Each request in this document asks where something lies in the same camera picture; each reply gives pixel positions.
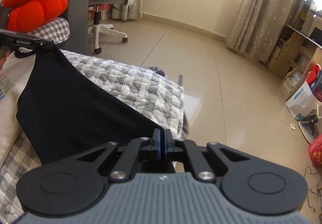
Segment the grey star curtain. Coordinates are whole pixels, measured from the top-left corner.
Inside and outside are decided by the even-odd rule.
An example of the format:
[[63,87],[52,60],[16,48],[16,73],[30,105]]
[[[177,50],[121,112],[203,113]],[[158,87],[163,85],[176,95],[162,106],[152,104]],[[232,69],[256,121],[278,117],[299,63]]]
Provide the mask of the grey star curtain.
[[283,27],[294,27],[304,0],[242,0],[226,45],[266,63]]

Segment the black garment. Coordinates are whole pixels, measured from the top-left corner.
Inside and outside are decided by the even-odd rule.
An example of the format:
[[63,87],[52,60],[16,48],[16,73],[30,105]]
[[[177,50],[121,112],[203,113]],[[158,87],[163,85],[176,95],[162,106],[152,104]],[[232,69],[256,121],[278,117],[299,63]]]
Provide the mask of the black garment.
[[35,60],[16,117],[42,164],[107,142],[126,146],[153,137],[155,130],[162,139],[170,137],[169,130],[82,75],[58,48],[14,55]]

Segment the grey sofa backrest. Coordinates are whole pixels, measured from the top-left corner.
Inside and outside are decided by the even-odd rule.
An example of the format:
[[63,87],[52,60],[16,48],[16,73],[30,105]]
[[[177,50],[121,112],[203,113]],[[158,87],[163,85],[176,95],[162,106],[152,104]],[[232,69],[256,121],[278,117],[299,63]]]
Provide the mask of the grey sofa backrest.
[[68,6],[60,17],[69,24],[69,38],[59,44],[60,49],[88,55],[88,0],[67,0]]

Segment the wooden desk with shelves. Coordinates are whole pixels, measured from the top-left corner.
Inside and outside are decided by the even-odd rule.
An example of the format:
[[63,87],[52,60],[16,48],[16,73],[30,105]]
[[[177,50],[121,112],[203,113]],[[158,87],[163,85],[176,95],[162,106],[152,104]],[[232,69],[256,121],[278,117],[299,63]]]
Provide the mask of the wooden desk with shelves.
[[315,64],[321,64],[321,11],[305,0],[295,25],[283,27],[266,67],[282,79],[279,88],[289,99]]

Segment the grey checked quilt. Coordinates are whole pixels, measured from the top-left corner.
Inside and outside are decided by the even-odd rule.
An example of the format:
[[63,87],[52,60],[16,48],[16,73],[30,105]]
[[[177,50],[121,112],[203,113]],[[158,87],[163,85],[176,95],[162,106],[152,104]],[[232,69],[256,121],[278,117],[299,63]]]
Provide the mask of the grey checked quilt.
[[[157,74],[155,67],[137,67],[67,50],[62,53],[87,79],[147,118],[170,129],[174,138],[188,136],[184,88]],[[13,223],[23,214],[16,195],[16,184],[20,176],[39,166],[39,157],[20,130],[1,165],[1,223]]]

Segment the white paper shopping bag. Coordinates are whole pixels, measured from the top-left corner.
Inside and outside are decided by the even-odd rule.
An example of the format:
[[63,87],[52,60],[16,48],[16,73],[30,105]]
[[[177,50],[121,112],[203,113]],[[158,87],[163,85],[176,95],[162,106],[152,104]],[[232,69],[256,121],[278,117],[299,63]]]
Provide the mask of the white paper shopping bag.
[[304,120],[306,116],[321,107],[321,66],[315,64],[314,68],[302,86],[287,100],[286,106],[297,121]]

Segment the white cream garment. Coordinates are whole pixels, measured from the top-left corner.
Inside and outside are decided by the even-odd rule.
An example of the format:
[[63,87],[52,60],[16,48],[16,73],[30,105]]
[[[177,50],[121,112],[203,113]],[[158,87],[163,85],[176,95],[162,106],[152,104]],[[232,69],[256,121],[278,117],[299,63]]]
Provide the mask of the white cream garment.
[[22,128],[16,118],[18,99],[26,87],[35,64],[35,55],[18,58],[9,55],[1,70],[0,149],[4,163]]

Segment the red flower plush cushion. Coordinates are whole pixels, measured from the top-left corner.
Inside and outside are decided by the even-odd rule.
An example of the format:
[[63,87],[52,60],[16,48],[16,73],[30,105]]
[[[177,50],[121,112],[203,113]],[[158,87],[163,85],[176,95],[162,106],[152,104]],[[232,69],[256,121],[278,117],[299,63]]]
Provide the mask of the red flower plush cushion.
[[16,32],[32,32],[61,15],[68,6],[67,0],[2,0],[10,8],[6,29]]

